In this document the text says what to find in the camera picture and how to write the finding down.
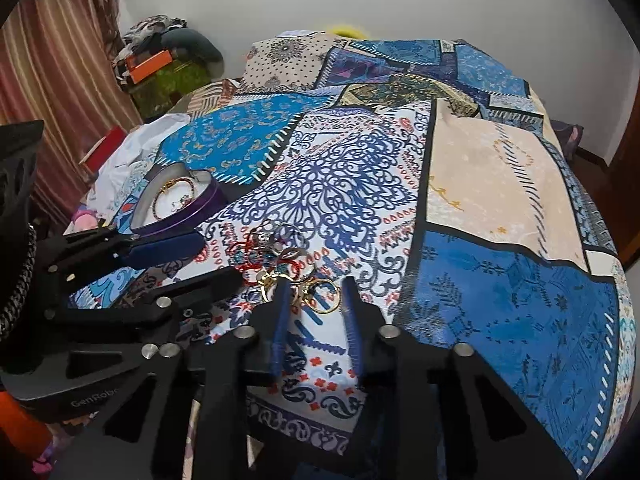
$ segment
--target yellow object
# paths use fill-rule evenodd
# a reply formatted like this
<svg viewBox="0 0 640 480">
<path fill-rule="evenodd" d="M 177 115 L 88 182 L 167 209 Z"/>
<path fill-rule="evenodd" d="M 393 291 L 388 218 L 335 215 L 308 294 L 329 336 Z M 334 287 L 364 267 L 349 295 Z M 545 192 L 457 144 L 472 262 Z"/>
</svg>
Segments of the yellow object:
<svg viewBox="0 0 640 480">
<path fill-rule="evenodd" d="M 351 27 L 351 25 L 335 25 L 335 27 L 329 28 L 328 31 L 336 36 L 352 40 L 367 40 L 369 38 L 366 32 Z"/>
</svg>

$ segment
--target patchwork bedspread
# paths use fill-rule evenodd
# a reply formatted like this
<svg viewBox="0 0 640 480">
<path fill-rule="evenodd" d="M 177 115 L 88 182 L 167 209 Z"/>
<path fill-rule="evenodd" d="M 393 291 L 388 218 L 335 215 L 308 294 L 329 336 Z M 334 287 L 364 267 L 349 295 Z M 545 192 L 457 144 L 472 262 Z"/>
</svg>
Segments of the patchwork bedspread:
<svg viewBox="0 0 640 480">
<path fill-rule="evenodd" d="M 244 196 L 204 222 L 191 262 L 121 269 L 76 295 L 127 306 L 151 287 L 231 264 L 269 218 L 297 226 L 308 264 L 421 342 L 471 343 L 586 476 L 615 441 L 634 370 L 625 275 L 593 202 L 528 83 L 465 41 L 349 41 L 324 32 L 251 47 L 228 104 L 168 137 L 181 160 Z M 147 180 L 113 219 L 128 229 Z M 246 288 L 187 319 L 214 343 L 260 303 Z M 247 394 L 250 417 L 342 453 L 366 400 L 339 311 L 294 309 L 282 376 Z"/>
</svg>

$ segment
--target jewelry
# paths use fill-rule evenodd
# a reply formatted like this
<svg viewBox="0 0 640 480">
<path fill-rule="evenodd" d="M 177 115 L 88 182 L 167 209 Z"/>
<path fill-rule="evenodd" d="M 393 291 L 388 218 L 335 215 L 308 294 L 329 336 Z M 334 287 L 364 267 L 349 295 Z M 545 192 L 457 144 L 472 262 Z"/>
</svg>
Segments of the jewelry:
<svg viewBox="0 0 640 480">
<path fill-rule="evenodd" d="M 290 265 L 293 270 L 294 270 L 294 275 L 291 276 L 288 272 L 287 272 L 287 265 Z M 300 269 L 302 268 L 302 266 L 300 266 L 299 263 L 297 263 L 296 261 L 292 261 L 292 260 L 276 260 L 276 262 L 269 266 L 269 268 L 267 269 L 267 272 L 273 274 L 286 274 L 287 276 L 289 276 L 293 281 L 297 280 L 300 277 Z"/>
<path fill-rule="evenodd" d="M 261 268 L 262 268 L 262 264 L 250 264 L 250 263 L 245 263 L 236 267 L 237 270 L 242 272 L 242 279 L 244 280 L 244 284 L 246 286 L 258 286 L 258 281 L 252 282 L 251 280 L 249 280 L 249 278 L 247 277 L 248 275 L 247 271 L 260 270 Z"/>
<path fill-rule="evenodd" d="M 276 260 L 276 262 L 277 263 L 291 262 L 295 260 L 298 256 L 300 256 L 302 252 L 303 250 L 300 249 L 299 247 L 287 247 L 278 255 L 278 259 Z"/>
<path fill-rule="evenodd" d="M 268 272 L 265 272 L 260 276 L 260 278 L 258 278 L 258 283 L 260 283 L 260 296 L 263 303 L 269 303 L 271 301 L 268 298 L 268 292 L 271 290 L 271 287 L 275 285 L 278 278 L 285 278 L 290 282 L 292 281 L 291 277 L 288 274 L 269 274 Z M 300 292 L 298 291 L 298 288 L 296 286 L 293 289 L 295 294 L 291 303 L 296 304 L 300 297 Z"/>
<path fill-rule="evenodd" d="M 162 218 L 159 217 L 158 213 L 156 212 L 156 205 L 158 204 L 158 198 L 160 197 L 160 195 L 162 195 L 162 193 L 164 193 L 165 191 L 168 191 L 173 186 L 178 184 L 178 182 L 186 182 L 187 184 L 189 184 L 189 187 L 191 188 L 191 197 L 189 197 L 189 195 L 185 195 L 180 199 L 180 207 L 178 208 L 178 211 L 180 211 L 180 209 L 182 209 L 185 206 L 189 205 L 191 202 L 193 202 L 196 199 L 196 187 L 193 184 L 193 180 L 191 180 L 190 178 L 188 178 L 186 176 L 180 176 L 178 178 L 172 178 L 171 180 L 169 180 L 169 181 L 165 182 L 164 184 L 162 184 L 162 187 L 158 191 L 158 194 L 156 194 L 156 196 L 154 198 L 154 201 L 153 201 L 153 203 L 151 205 L 151 212 L 153 213 L 154 218 L 156 220 L 158 220 L 158 221 L 162 220 Z"/>
<path fill-rule="evenodd" d="M 260 222 L 258 227 L 254 227 L 249 231 L 249 238 L 251 239 L 254 247 L 265 249 L 271 244 L 271 232 L 273 232 L 273 220 L 265 218 Z"/>
<path fill-rule="evenodd" d="M 300 247 L 292 247 L 292 248 L 288 248 L 288 249 L 289 250 L 296 249 L 298 251 L 298 254 L 295 257 L 308 256 L 308 253 L 304 249 L 301 249 Z M 290 260 L 287 263 L 296 263 L 296 264 L 298 264 L 295 260 Z M 302 278 L 297 278 L 296 277 L 295 279 L 292 280 L 292 283 L 294 285 L 300 285 L 300 283 L 305 283 L 307 280 L 311 279 L 311 277 L 316 273 L 316 270 L 318 270 L 318 268 L 316 267 L 316 261 L 315 260 L 312 260 L 311 265 L 312 265 L 311 272 L 307 273 L 305 276 L 302 276 Z"/>
<path fill-rule="evenodd" d="M 337 294 L 338 298 L 335 301 L 334 306 L 332 306 L 329 309 L 320 309 L 314 305 L 312 305 L 311 301 L 313 301 L 313 294 L 311 294 L 311 290 L 313 288 L 316 288 L 316 286 L 318 286 L 320 283 L 327 283 L 328 285 L 331 285 L 334 289 L 335 289 L 335 293 Z M 340 292 L 340 287 L 337 286 L 334 282 L 332 282 L 331 280 L 325 280 L 325 279 L 321 279 L 321 280 L 311 280 L 310 282 L 305 283 L 305 285 L 302 286 L 302 293 L 300 294 L 300 296 L 302 297 L 302 303 L 306 306 L 308 306 L 311 310 L 313 310 L 316 314 L 330 314 L 332 313 L 334 310 L 337 310 L 338 307 L 340 306 L 340 301 L 342 300 L 342 293 Z"/>
<path fill-rule="evenodd" d="M 291 228 L 293 229 L 293 231 L 292 231 L 292 233 L 291 233 L 291 234 L 296 233 L 296 232 L 299 232 L 299 231 L 298 231 L 298 228 L 297 228 L 295 225 L 290 224 L 290 223 L 288 223 L 288 222 L 282 222 L 282 223 L 280 223 L 280 224 L 276 225 L 276 227 L 274 227 L 274 228 L 271 230 L 271 233 L 270 233 L 270 235 L 269 235 L 269 243 L 270 243 L 271 247 L 273 247 L 273 251 L 274 251 L 276 254 L 281 253 L 281 252 L 282 252 L 282 250 L 285 248 L 285 247 L 284 247 L 284 245 L 283 245 L 283 243 L 282 243 L 282 242 L 280 241 L 280 239 L 276 236 L 276 233 L 277 233 L 278 231 L 280 231 L 280 229 L 281 229 L 282 227 L 291 227 Z"/>
<path fill-rule="evenodd" d="M 239 266 L 244 263 L 246 250 L 243 250 L 242 252 L 240 250 L 235 251 L 234 249 L 236 247 L 246 249 L 246 242 L 235 242 L 226 250 L 226 254 L 228 254 L 233 261 L 232 265 L 236 264 L 236 266 Z"/>
</svg>

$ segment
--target bracelet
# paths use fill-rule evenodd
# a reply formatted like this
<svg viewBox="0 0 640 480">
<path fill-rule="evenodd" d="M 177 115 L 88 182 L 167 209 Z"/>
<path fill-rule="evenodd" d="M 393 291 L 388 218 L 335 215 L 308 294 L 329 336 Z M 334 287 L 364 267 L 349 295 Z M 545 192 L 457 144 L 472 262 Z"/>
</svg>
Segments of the bracelet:
<svg viewBox="0 0 640 480">
<path fill-rule="evenodd" d="M 186 182 L 191 187 L 191 198 L 189 198 L 187 195 L 182 197 L 180 199 L 180 202 L 182 203 L 180 209 L 182 209 L 183 207 L 186 207 L 187 205 L 189 205 L 191 202 L 193 202 L 196 199 L 196 187 L 193 184 L 193 180 L 191 180 L 190 178 L 188 178 L 186 176 L 180 176 L 178 178 L 172 178 L 168 182 L 165 182 L 164 184 L 162 184 L 162 187 L 158 191 L 158 194 L 156 194 L 156 196 L 154 198 L 154 202 L 151 205 L 151 212 L 153 213 L 154 218 L 156 220 L 158 220 L 158 221 L 162 220 L 162 218 L 159 217 L 158 213 L 156 212 L 156 205 L 158 203 L 158 198 L 160 197 L 160 195 L 162 195 L 162 193 L 164 193 L 165 191 L 171 189 L 173 186 L 178 184 L 178 182 Z"/>
</svg>

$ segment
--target metal chain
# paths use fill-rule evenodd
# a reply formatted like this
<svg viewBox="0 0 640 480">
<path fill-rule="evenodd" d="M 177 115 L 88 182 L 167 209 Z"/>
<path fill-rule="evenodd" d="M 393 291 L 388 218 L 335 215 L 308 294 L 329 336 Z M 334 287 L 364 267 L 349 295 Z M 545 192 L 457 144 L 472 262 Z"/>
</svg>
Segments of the metal chain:
<svg viewBox="0 0 640 480">
<path fill-rule="evenodd" d="M 36 259 L 36 244 L 36 230 L 32 225 L 29 225 L 29 247 L 27 249 L 27 257 L 22 264 L 22 270 L 18 276 L 18 281 L 15 284 L 14 291 L 0 312 L 0 341 L 8 337 L 22 313 L 24 300 L 27 298 L 29 286 L 31 285 L 33 264 Z"/>
</svg>

